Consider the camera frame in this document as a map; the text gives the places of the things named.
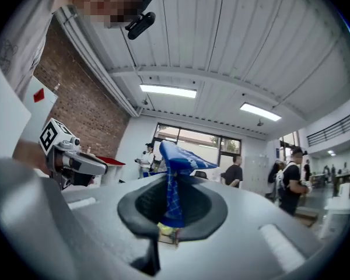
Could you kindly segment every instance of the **white wall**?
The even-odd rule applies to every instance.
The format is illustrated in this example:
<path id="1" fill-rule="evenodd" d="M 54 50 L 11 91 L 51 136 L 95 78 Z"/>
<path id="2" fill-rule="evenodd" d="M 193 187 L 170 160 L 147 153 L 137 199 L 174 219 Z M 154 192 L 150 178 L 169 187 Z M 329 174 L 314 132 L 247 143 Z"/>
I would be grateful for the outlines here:
<path id="1" fill-rule="evenodd" d="M 122 180 L 134 180 L 139 177 L 139 164 L 134 160 L 140 158 L 146 150 L 145 144 L 152 142 L 156 127 L 154 117 L 130 118 L 115 157 L 125 163 Z"/>
<path id="2" fill-rule="evenodd" d="M 325 165 L 328 165 L 328 167 L 331 168 L 333 164 L 337 172 L 338 169 L 344 168 L 345 162 L 347 162 L 347 168 L 348 170 L 350 170 L 350 149 L 344 152 L 338 153 L 336 154 L 336 156 L 326 156 L 326 157 L 319 158 L 318 169 L 322 171 Z"/>
<path id="3" fill-rule="evenodd" d="M 336 110 L 306 127 L 307 136 L 327 128 L 350 115 L 350 99 Z"/>
<path id="4" fill-rule="evenodd" d="M 319 165 L 320 159 L 313 157 L 312 160 L 310 161 L 310 170 L 311 173 L 318 173 L 318 172 L 323 172 L 324 166 Z"/>
<path id="5" fill-rule="evenodd" d="M 324 116 L 323 118 L 313 122 L 305 128 L 300 129 L 299 132 L 299 140 L 301 147 L 304 147 L 309 154 L 314 152 L 323 151 L 326 149 L 330 149 L 333 146 L 343 144 L 346 141 L 350 140 L 350 131 L 340 134 L 330 140 L 315 144 L 313 146 L 308 146 L 307 136 L 312 135 L 318 131 L 321 131 L 350 115 L 350 99 L 339 106 L 336 110 L 331 112 L 330 114 Z"/>
<path id="6" fill-rule="evenodd" d="M 279 160 L 279 158 L 276 157 L 276 148 L 280 149 L 280 140 L 279 139 L 267 142 L 266 155 L 268 157 L 269 167 L 271 167 L 277 160 Z"/>
<path id="7" fill-rule="evenodd" d="M 44 99 L 35 103 L 34 94 L 40 89 L 44 90 Z M 32 76 L 23 99 L 24 106 L 31 112 L 31 119 L 22 132 L 22 140 L 39 142 L 41 131 L 56 101 L 57 96 Z"/>
<path id="8" fill-rule="evenodd" d="M 254 139 L 219 129 L 203 127 L 201 125 L 190 124 L 187 122 L 184 123 L 181 121 L 143 115 L 138 118 L 132 117 L 129 120 L 126 131 L 118 148 L 116 159 L 126 164 L 123 168 L 122 180 L 134 180 L 139 177 L 139 165 L 135 163 L 134 160 L 141 156 L 141 153 L 146 148 L 145 144 L 152 141 L 157 123 L 188 128 L 189 130 L 207 132 L 234 139 L 241 139 L 241 155 L 243 157 L 267 155 L 267 142 L 263 140 Z"/>

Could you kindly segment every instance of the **white ceiling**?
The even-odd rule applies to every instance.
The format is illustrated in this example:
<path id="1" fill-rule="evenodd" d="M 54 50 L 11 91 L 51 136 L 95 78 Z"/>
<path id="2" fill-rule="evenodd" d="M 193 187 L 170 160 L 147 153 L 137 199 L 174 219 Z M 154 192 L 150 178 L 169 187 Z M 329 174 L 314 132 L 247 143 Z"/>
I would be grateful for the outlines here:
<path id="1" fill-rule="evenodd" d="M 153 0 L 146 11 L 156 22 L 133 41 L 78 19 L 142 114 L 278 138 L 350 98 L 350 35 L 322 0 Z M 145 94 L 142 83 L 196 89 L 197 97 Z M 282 119 L 258 127 L 259 117 L 239 110 L 244 102 Z"/>

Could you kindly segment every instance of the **railing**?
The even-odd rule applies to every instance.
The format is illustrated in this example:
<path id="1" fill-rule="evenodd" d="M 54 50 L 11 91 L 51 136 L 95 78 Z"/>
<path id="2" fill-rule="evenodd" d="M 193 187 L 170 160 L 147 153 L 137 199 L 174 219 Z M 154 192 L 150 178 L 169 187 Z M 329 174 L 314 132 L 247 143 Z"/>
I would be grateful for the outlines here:
<path id="1" fill-rule="evenodd" d="M 307 141 L 309 142 L 309 146 L 313 146 L 337 137 L 343 133 L 346 133 L 347 131 L 350 131 L 350 115 L 319 132 L 307 136 Z"/>

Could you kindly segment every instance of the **tree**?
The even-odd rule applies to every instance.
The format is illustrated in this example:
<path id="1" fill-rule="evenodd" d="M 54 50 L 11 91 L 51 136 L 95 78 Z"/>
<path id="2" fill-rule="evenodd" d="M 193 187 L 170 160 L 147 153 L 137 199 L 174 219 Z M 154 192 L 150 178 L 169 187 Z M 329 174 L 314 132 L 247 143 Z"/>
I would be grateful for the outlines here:
<path id="1" fill-rule="evenodd" d="M 166 128 L 168 128 L 168 126 L 160 124 L 158 127 L 158 131 L 162 131 L 163 129 L 165 130 Z"/>
<path id="2" fill-rule="evenodd" d="M 218 137 L 212 136 L 210 137 L 210 141 L 212 143 L 212 147 L 218 147 Z"/>
<path id="3" fill-rule="evenodd" d="M 236 144 L 232 140 L 225 140 L 227 142 L 227 151 L 228 152 L 236 152 Z"/>

